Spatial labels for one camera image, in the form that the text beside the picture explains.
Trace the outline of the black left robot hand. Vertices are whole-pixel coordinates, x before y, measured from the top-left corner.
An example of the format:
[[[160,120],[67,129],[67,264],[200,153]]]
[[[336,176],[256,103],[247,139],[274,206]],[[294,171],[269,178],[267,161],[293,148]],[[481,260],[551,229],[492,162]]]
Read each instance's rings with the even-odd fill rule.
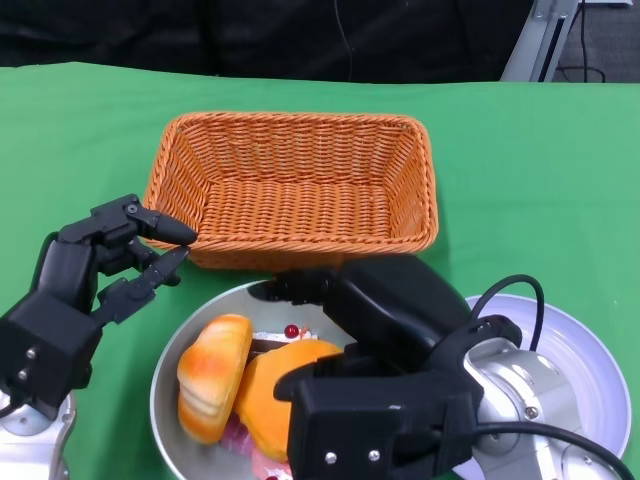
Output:
[[[101,324],[121,323],[180,283],[197,232],[129,194],[90,210],[45,241],[32,288]]]

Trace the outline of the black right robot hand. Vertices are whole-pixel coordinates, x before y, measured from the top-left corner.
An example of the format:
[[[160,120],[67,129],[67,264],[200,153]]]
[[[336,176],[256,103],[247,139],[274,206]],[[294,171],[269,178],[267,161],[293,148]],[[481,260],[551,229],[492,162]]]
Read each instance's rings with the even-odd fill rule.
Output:
[[[482,393],[463,367],[469,306],[413,255],[288,270],[249,292],[265,302],[317,305],[353,340],[342,354],[280,377],[274,388],[278,400],[308,394],[401,404],[421,394],[463,392],[477,399]]]

